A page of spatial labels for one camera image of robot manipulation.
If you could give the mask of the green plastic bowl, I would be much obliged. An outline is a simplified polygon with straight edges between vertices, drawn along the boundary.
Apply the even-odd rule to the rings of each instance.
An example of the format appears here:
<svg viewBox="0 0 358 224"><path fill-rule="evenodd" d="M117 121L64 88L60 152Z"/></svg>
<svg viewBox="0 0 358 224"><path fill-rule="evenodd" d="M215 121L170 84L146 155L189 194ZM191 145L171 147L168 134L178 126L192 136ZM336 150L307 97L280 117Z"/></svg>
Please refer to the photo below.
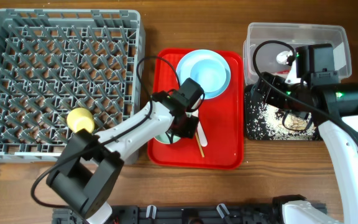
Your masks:
<svg viewBox="0 0 358 224"><path fill-rule="evenodd" d="M154 139L162 144L174 144L178 142L181 137L174 135L171 132L166 132L154 137Z"/></svg>

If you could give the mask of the red snack wrapper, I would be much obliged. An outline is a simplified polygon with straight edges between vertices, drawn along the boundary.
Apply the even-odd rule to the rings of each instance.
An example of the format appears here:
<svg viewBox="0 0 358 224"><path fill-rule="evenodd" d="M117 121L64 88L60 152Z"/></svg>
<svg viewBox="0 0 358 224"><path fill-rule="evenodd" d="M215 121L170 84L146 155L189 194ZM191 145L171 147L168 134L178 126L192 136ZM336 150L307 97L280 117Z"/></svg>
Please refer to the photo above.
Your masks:
<svg viewBox="0 0 358 224"><path fill-rule="evenodd" d="M279 76L282 76L282 77L286 77L289 73L290 73L290 70L282 70L282 71L279 71L279 72L275 72L273 74L274 75L279 75Z"/></svg>

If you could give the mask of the white tissue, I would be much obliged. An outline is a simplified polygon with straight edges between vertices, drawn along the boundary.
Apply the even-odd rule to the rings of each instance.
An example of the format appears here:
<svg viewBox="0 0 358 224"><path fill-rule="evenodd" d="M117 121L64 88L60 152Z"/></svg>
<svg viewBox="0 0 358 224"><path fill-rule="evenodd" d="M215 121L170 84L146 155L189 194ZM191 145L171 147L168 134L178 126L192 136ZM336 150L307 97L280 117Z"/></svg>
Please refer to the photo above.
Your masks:
<svg viewBox="0 0 358 224"><path fill-rule="evenodd" d="M276 61L279 64L291 66L295 61L295 57L293 56L292 51L283 51L276 56Z"/></svg>

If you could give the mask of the light blue small bowl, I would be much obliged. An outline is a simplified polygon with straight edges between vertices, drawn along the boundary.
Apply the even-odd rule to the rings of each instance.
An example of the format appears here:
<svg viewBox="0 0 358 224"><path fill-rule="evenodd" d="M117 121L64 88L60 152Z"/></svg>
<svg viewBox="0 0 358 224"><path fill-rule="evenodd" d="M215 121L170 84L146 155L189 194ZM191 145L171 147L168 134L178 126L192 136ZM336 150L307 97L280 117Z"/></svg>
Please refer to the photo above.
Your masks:
<svg viewBox="0 0 358 224"><path fill-rule="evenodd" d="M192 66L190 77L202 87L204 92L212 93L223 87L226 70L217 60L203 59Z"/></svg>

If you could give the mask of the yellow plastic cup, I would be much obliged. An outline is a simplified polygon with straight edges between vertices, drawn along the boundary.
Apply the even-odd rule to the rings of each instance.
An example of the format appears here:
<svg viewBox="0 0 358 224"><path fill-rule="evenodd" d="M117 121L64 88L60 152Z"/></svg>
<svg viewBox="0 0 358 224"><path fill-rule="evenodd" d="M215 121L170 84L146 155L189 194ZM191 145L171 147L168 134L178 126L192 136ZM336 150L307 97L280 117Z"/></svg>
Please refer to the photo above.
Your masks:
<svg viewBox="0 0 358 224"><path fill-rule="evenodd" d="M75 108L67 116L67 126L74 132L85 129L92 133L95 128L93 115L85 108Z"/></svg>

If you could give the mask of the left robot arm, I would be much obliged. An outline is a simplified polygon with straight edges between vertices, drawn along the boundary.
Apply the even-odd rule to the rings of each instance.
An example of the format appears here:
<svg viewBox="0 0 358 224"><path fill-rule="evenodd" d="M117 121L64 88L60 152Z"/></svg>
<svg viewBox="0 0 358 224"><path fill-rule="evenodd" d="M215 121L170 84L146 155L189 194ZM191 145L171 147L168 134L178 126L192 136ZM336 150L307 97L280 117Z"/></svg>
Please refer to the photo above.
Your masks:
<svg viewBox="0 0 358 224"><path fill-rule="evenodd" d="M188 113L203 95L188 78L177 90L154 93L138 113L113 128L96 134L78 131L47 176L47 185L83 220L106 223L112 214L107 199L124 162L163 133L192 138L198 118Z"/></svg>

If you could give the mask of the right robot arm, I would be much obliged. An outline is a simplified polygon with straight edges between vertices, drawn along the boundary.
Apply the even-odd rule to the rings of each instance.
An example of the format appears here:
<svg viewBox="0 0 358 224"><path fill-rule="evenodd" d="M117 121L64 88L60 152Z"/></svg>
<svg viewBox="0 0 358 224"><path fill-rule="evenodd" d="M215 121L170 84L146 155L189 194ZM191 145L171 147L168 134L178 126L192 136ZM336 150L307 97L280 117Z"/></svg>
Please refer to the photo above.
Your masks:
<svg viewBox="0 0 358 224"><path fill-rule="evenodd" d="M358 83L340 83L331 44L293 48L285 61L298 83L255 69L251 95L269 105L309 113L323 139L341 194L344 223L358 223Z"/></svg>

